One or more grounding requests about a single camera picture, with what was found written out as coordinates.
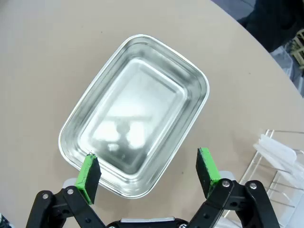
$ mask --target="metal baking pan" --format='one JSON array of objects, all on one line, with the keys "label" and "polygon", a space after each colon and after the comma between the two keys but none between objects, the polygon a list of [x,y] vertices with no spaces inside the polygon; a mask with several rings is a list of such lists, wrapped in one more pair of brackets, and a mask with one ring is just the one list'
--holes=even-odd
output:
[{"label": "metal baking pan", "polygon": [[128,38],[107,61],[59,135],[59,149],[78,170],[97,155],[100,185],[139,198],[157,183],[209,95],[205,75],[147,35]]}]

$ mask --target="white plastic part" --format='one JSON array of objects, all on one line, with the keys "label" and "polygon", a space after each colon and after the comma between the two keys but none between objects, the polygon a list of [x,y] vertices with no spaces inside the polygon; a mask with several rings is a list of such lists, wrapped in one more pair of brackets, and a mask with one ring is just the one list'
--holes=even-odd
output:
[{"label": "white plastic part", "polygon": [[293,149],[281,144],[280,142],[271,139],[264,134],[261,135],[259,144],[270,154],[289,165],[293,165],[296,161],[296,153]]},{"label": "white plastic part", "polygon": [[292,185],[299,186],[299,182],[292,175],[293,171],[281,164],[281,161],[272,157],[262,146],[254,144],[253,147]]},{"label": "white plastic part", "polygon": [[219,171],[220,177],[221,178],[227,178],[232,181],[234,181],[236,178],[234,177],[233,173],[230,171]]},{"label": "white plastic part", "polygon": [[68,186],[74,185],[74,184],[76,183],[76,180],[77,180],[77,178],[70,178],[70,179],[67,179],[67,180],[63,183],[62,188],[65,189],[65,188],[68,187]]}]

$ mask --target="beige table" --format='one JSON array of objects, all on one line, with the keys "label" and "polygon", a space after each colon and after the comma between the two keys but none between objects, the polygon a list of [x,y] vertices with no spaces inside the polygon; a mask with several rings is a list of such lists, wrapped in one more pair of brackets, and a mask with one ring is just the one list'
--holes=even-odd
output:
[{"label": "beige table", "polygon": [[[77,170],[59,130],[94,76],[133,34],[152,35],[209,79],[202,113],[156,187],[123,199],[99,187],[94,209],[121,217],[190,219],[204,197],[197,147],[239,179],[267,128],[304,131],[304,104],[279,65],[208,0],[0,1],[0,212],[24,227],[35,195],[60,190]],[[65,227],[77,227],[73,219]]]}]

